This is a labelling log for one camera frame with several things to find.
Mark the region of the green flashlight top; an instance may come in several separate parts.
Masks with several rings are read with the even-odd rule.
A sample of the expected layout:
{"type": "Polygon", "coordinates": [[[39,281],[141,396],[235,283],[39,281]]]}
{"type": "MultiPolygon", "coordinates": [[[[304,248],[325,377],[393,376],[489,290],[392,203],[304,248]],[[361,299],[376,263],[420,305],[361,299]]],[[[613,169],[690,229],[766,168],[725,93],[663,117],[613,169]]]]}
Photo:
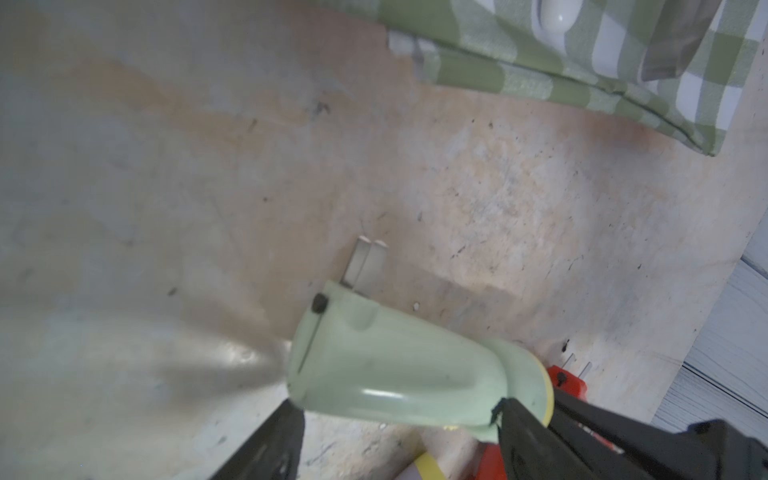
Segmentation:
{"type": "Polygon", "coordinates": [[[370,299],[386,255],[386,244],[359,237],[340,281],[314,296],[292,340],[289,400],[337,417],[463,428],[489,443],[498,440],[492,411],[504,398],[549,425],[554,388],[532,352],[472,340],[370,299]]]}

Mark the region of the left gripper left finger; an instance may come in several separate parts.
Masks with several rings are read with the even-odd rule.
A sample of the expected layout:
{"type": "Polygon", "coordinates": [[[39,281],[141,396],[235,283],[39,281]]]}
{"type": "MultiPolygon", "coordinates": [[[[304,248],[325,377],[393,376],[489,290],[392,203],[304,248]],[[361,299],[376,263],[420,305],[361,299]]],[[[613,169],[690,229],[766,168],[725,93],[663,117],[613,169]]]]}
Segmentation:
{"type": "Polygon", "coordinates": [[[294,480],[300,465],[304,433],[304,411],[285,400],[211,479],[294,480]]]}

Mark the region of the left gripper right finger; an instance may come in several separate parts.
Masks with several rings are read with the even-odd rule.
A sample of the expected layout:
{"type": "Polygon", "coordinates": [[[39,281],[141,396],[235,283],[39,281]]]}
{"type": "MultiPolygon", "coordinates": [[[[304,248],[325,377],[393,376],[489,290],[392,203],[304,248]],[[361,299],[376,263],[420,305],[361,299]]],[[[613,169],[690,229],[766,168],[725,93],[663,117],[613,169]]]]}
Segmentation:
{"type": "Polygon", "coordinates": [[[494,408],[510,479],[764,479],[767,448],[723,420],[670,433],[555,393],[548,425],[518,400],[494,408]]]}

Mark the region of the purple flashlight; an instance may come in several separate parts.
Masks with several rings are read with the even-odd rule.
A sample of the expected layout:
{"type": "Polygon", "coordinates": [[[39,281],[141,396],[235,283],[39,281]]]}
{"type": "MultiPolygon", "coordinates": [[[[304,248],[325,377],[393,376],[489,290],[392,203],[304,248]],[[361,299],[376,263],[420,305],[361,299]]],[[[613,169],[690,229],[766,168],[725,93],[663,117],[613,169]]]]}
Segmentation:
{"type": "Polygon", "coordinates": [[[437,460],[429,453],[419,455],[394,480],[446,480],[437,460]]]}

